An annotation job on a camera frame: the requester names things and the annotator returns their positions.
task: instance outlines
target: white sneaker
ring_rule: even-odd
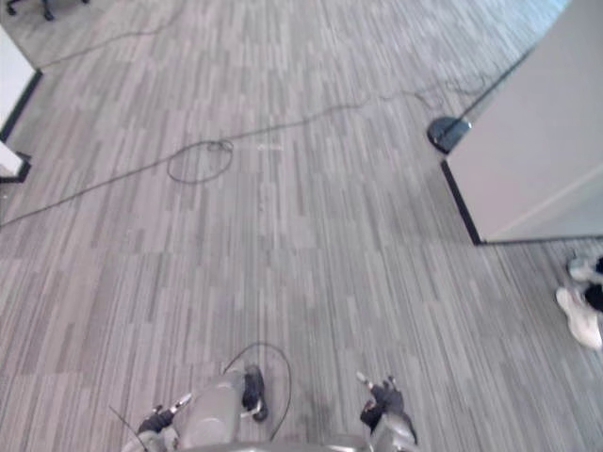
[[[603,274],[595,270],[596,263],[585,257],[576,257],[567,263],[569,275],[579,283],[590,282],[594,284],[603,283]]]
[[[598,311],[589,306],[582,294],[565,287],[557,289],[555,297],[567,315],[567,325],[576,340],[585,347],[600,350],[603,340],[597,322]]]

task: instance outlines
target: black wire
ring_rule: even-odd
[[[391,101],[398,99],[399,97],[410,96],[410,97],[418,99],[418,101],[421,102],[423,105],[425,105],[427,108],[435,109],[435,108],[441,106],[443,101],[441,101],[439,105],[430,104],[428,98],[426,97],[426,93],[433,91],[434,89],[442,86],[443,84],[445,86],[446,83],[450,83],[452,81],[454,81],[454,80],[440,81],[440,82],[434,83],[424,89],[419,89],[416,91],[401,89],[399,91],[394,92],[393,94],[378,95],[377,98],[382,100],[383,102],[391,102]],[[344,111],[360,110],[360,109],[364,108],[366,105],[368,105],[370,99],[371,99],[370,97],[366,97],[363,101],[356,102],[356,103],[347,103],[347,104],[339,104],[339,105],[329,106],[323,110],[320,110],[318,113],[315,113],[310,116],[302,117],[300,120],[297,120],[297,121],[274,124],[274,125],[270,125],[268,127],[253,129],[253,130],[241,132],[239,134],[235,134],[235,135],[231,135],[229,137],[223,137],[223,138],[219,138],[219,139],[201,139],[199,141],[195,141],[186,146],[183,146],[182,148],[179,148],[174,153],[172,153],[168,156],[159,158],[156,161],[151,162],[147,165],[144,165],[144,166],[136,168],[136,169],[131,169],[123,174],[117,175],[115,177],[111,177],[103,182],[100,182],[93,186],[89,186],[82,190],[76,191],[74,194],[72,194],[66,198],[63,198],[62,200],[59,200],[57,202],[52,202],[39,209],[32,210],[31,212],[27,212],[26,214],[20,215],[18,217],[15,217],[8,221],[0,223],[0,229],[5,228],[18,221],[21,221],[22,219],[34,217],[37,214],[41,214],[42,212],[51,210],[55,207],[58,207],[58,206],[64,204],[65,202],[69,202],[74,199],[77,199],[77,198],[79,198],[87,193],[90,193],[93,190],[101,188],[103,186],[109,186],[115,182],[120,181],[121,179],[125,179],[125,178],[133,176],[135,174],[140,174],[146,170],[156,168],[164,163],[168,163],[166,172],[167,172],[168,176],[174,182],[179,183],[179,184],[186,184],[189,186],[197,186],[197,185],[205,184],[207,182],[213,181],[214,179],[217,179],[232,166],[232,163],[234,160],[234,150],[235,150],[233,141],[240,140],[243,138],[248,138],[248,137],[260,136],[260,135],[268,134],[271,132],[282,131],[285,129],[306,126],[321,118],[329,117],[336,113],[341,113]],[[209,176],[204,177],[203,179],[189,180],[189,179],[178,177],[173,174],[173,172],[171,171],[171,164],[172,164],[173,160],[177,159],[178,157],[182,157],[185,153],[190,152],[194,149],[197,149],[197,152],[198,152],[198,151],[202,150],[203,148],[206,148],[207,151],[211,152],[211,153],[216,153],[216,152],[228,153],[228,155],[229,155],[228,161],[217,172],[215,172],[214,174],[210,174]]]
[[[144,445],[144,443],[142,442],[142,440],[140,439],[139,435],[134,431],[134,429],[132,428],[132,426],[130,426],[128,424],[128,421],[126,421],[123,416],[121,414],[119,414],[112,406],[109,405],[109,409],[113,411],[113,413],[120,419],[120,421],[122,421],[122,423],[128,427],[128,429],[134,433],[134,436],[136,436],[136,439],[139,440],[140,445],[142,446],[142,450],[144,450],[144,452],[149,452],[149,449],[147,449],[147,446]]]
[[[169,20],[167,22],[165,22],[164,24],[158,26],[157,28],[154,28],[152,30],[128,31],[126,33],[121,33],[121,34],[116,35],[107,40],[102,40],[101,42],[97,42],[96,44],[94,44],[90,47],[86,47],[85,49],[79,50],[72,54],[68,54],[66,56],[62,56],[55,60],[44,63],[40,66],[40,69],[47,69],[47,68],[50,68],[51,66],[55,66],[59,63],[67,61],[69,59],[73,59],[76,57],[81,57],[83,55],[89,54],[90,52],[94,52],[95,50],[101,49],[117,40],[124,40],[127,38],[139,38],[139,37],[143,37],[143,36],[152,36],[152,35],[159,34],[166,28],[169,28],[170,26],[172,26],[176,22],[176,19],[178,19],[182,15],[184,10],[185,10],[185,4],[183,1],[182,6],[175,13],[172,14],[172,16],[169,18]]]
[[[515,69],[517,69],[525,60],[526,58],[531,54],[531,52],[534,50],[536,46],[532,46],[530,47],[530,49],[528,49],[526,51],[526,53],[524,53],[515,63],[513,63],[504,73],[502,73],[498,79],[492,84],[490,85],[490,87],[488,87],[488,89],[486,91],[484,91],[477,99],[475,99],[465,110],[463,110],[463,113],[461,113],[458,118],[456,119],[456,121],[453,121],[450,123],[450,125],[444,129],[437,137],[434,138],[435,142],[439,141],[442,137],[444,137],[448,132],[450,132],[454,127],[456,127],[456,125],[461,122],[465,116],[467,116],[471,111],[473,111],[473,109],[478,106],[479,104],[481,104],[481,102],[492,92],[494,91],[496,88],[498,88],[498,85],[500,85],[509,75],[511,75]]]
[[[283,414],[281,415],[279,422],[276,424],[276,427],[272,430],[272,432],[269,436],[269,440],[273,441],[274,437],[276,436],[279,429],[281,428],[281,425],[285,421],[287,414],[289,413],[289,408],[291,407],[291,392],[292,392],[292,386],[293,386],[293,375],[291,373],[291,363],[289,362],[289,359],[286,357],[283,350],[280,347],[277,347],[274,344],[271,344],[270,342],[264,342],[264,341],[253,342],[253,343],[249,344],[248,346],[246,346],[245,348],[243,348],[241,351],[239,351],[238,354],[235,356],[235,358],[233,358],[231,360],[231,362],[226,364],[226,367],[224,367],[222,374],[225,374],[233,366],[233,364],[236,363],[241,358],[241,356],[243,356],[247,351],[251,350],[252,348],[256,348],[256,347],[270,348],[270,349],[276,351],[279,355],[281,355],[281,358],[283,358],[283,361],[286,364],[286,372],[287,372],[288,380],[289,380],[288,396],[287,396],[287,400],[286,400],[285,409],[283,410]]]

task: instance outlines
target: chair leg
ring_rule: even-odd
[[[55,16],[53,16],[52,11],[50,10],[50,6],[48,5],[48,0],[41,0],[42,5],[44,6],[44,19],[47,21],[54,21]]]
[[[20,2],[21,0],[8,0],[7,1],[7,13],[14,16],[17,10],[12,6],[14,3]]]

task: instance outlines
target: black baseboard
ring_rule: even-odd
[[[31,169],[31,155],[27,155],[26,153],[16,153],[23,160],[23,164],[19,168],[19,172],[15,176],[11,177],[0,177],[0,184],[17,184],[21,182],[25,182],[25,178],[27,174],[29,174],[29,170]]]
[[[471,237],[471,241],[474,245],[520,245],[525,243],[540,243],[540,242],[552,242],[552,241],[560,241],[560,240],[600,240],[603,239],[603,235],[574,235],[571,237],[547,237],[547,238],[532,238],[532,239],[519,239],[519,240],[500,240],[489,242],[487,240],[481,240],[480,235],[478,234],[478,230],[475,227],[473,222],[473,218],[469,214],[469,210],[467,209],[466,204],[463,200],[463,195],[461,195],[461,191],[459,187],[456,185],[456,181],[454,180],[454,176],[450,171],[450,167],[448,166],[448,162],[446,160],[442,161],[441,164],[442,171],[444,172],[444,176],[448,181],[448,185],[450,186],[450,191],[452,192],[452,197],[454,198],[456,205],[459,209],[459,213],[461,214],[461,218],[464,221],[464,226],[467,228],[467,232],[469,233],[469,237]]]
[[[23,113],[23,110],[25,109],[25,106],[27,105],[27,101],[29,101],[29,98],[33,94],[34,89],[38,85],[38,82],[40,82],[41,77],[42,77],[41,70],[37,69],[36,72],[31,77],[31,79],[29,80],[29,83],[25,87],[24,91],[21,93],[19,102],[17,102],[17,105],[12,109],[10,116],[8,116],[7,121],[4,123],[4,126],[2,127],[2,130],[0,131],[0,141],[3,141],[5,143],[7,142],[7,139],[10,136],[10,132],[12,132],[12,128],[17,123],[17,120],[21,116],[21,113]]]
[[[456,202],[456,206],[459,209],[459,213],[461,214],[461,218],[464,221],[464,226],[467,228],[467,232],[469,233],[469,237],[471,237],[471,241],[474,245],[483,245],[483,242],[480,239],[480,235],[478,234],[478,230],[473,223],[473,218],[469,214],[469,209],[467,209],[466,204],[463,200],[463,195],[461,195],[461,190],[456,185],[456,181],[454,180],[454,176],[450,171],[450,167],[448,166],[448,162],[446,160],[442,161],[442,171],[444,172],[444,176],[448,181],[448,185],[450,186],[450,191],[452,192],[452,196]]]

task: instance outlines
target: gray striped carpet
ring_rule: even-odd
[[[45,72],[8,142],[34,166],[0,187],[3,223],[198,139],[363,108],[234,140],[205,185],[158,166],[2,228],[3,450],[119,450],[109,405],[137,425],[255,340],[293,367],[279,441],[366,435],[360,369],[397,376],[424,451],[603,450],[603,357],[552,297],[574,250],[603,244],[475,248],[424,137],[564,1],[53,4],[53,23],[33,0],[2,12]],[[227,159],[203,148],[171,173]],[[285,368],[247,360],[266,369],[271,416],[241,438],[261,439]]]

